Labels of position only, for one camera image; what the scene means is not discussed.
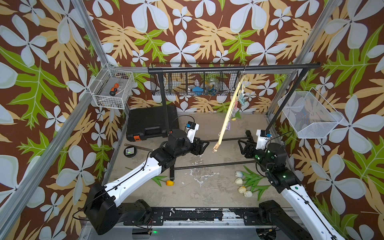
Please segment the yellow tulip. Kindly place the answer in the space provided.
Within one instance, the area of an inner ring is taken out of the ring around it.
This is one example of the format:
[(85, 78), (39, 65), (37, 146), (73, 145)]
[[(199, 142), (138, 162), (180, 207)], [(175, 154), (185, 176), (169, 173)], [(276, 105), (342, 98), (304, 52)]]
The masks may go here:
[(240, 108), (238, 105), (239, 105), (239, 102), (235, 102), (235, 104), (232, 108), (231, 118), (230, 118), (232, 121), (235, 121), (237, 119), (241, 119)]

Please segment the cream clip hanger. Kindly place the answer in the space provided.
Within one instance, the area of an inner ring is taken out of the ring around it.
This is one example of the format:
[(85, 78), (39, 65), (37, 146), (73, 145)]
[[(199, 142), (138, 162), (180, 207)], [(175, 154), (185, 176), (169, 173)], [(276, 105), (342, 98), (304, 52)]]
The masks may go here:
[(237, 88), (234, 92), (234, 95), (233, 95), (233, 98), (230, 102), (230, 105), (229, 105), (229, 109), (226, 113), (226, 116), (225, 116), (225, 120), (223, 122), (223, 125), (222, 125), (222, 129), (219, 133), (219, 138), (218, 138), (218, 142), (215, 144), (215, 146), (213, 147), (213, 153), (216, 153), (224, 139), (224, 135), (225, 135), (225, 132), (226, 132), (226, 129), (227, 129), (227, 126), (228, 126), (228, 123), (232, 117), (232, 112), (234, 111), (235, 109), (235, 106), (237, 104), (237, 102), (239, 101), (239, 98), (240, 96), (242, 95), (243, 93), (243, 90), (245, 88), (244, 84), (245, 82), (249, 81), (249, 77), (246, 75), (246, 74), (243, 74), (238, 85), (237, 85)]

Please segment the black metal clothes rack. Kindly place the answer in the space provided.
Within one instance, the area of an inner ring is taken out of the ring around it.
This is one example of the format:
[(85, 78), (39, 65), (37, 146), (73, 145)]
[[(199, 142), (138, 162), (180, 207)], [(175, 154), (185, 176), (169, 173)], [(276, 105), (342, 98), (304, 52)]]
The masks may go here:
[[(160, 93), (163, 97), (165, 97), (165, 87), (164, 75), (172, 75), (172, 74), (185, 74), (188, 76), (189, 74), (197, 74), (197, 75), (205, 75), (205, 74), (219, 74), (222, 76), (224, 73), (230, 73), (235, 76), (235, 83), (237, 86), (241, 86), (240, 79), (242, 76), (247, 76), (249, 74), (287, 74), (292, 75), (295, 71), (302, 70), (304, 73), (307, 73), (311, 69), (317, 69), (321, 66), (321, 63), (312, 63), (312, 64), (298, 64), (298, 65), (272, 65), (272, 66), (233, 66), (233, 67), (177, 67), (177, 68), (148, 68), (148, 73), (150, 75), (154, 75), (158, 81), (158, 86), (160, 87)], [(192, 113), (193, 117), (197, 117), (199, 123), (202, 125), (202, 134), (198, 134), (198, 137), (212, 137), (214, 130), (219, 130), (219, 123), (224, 121), (223, 113)]]

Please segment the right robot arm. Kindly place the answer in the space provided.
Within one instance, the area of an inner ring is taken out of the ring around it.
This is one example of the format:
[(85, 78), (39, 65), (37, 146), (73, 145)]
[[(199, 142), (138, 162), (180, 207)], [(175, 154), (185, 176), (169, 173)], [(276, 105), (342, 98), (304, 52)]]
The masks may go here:
[(311, 200), (296, 174), (286, 166), (288, 154), (282, 144), (270, 143), (263, 149), (257, 149), (256, 143), (242, 140), (238, 144), (241, 154), (256, 162), (304, 225), (300, 226), (274, 201), (259, 204), (261, 221), (278, 227), (291, 240), (343, 239)]

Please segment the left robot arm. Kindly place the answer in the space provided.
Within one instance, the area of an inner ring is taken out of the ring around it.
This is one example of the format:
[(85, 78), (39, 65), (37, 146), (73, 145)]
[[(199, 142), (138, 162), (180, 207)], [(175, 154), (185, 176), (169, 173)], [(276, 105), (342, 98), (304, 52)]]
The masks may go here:
[(167, 141), (149, 152), (147, 159), (129, 173), (106, 185), (95, 184), (88, 194), (84, 213), (98, 235), (110, 231), (117, 223), (144, 225), (150, 222), (152, 208), (144, 201), (125, 204), (124, 200), (148, 180), (172, 167), (186, 154), (202, 155), (209, 145), (183, 130), (173, 130)]

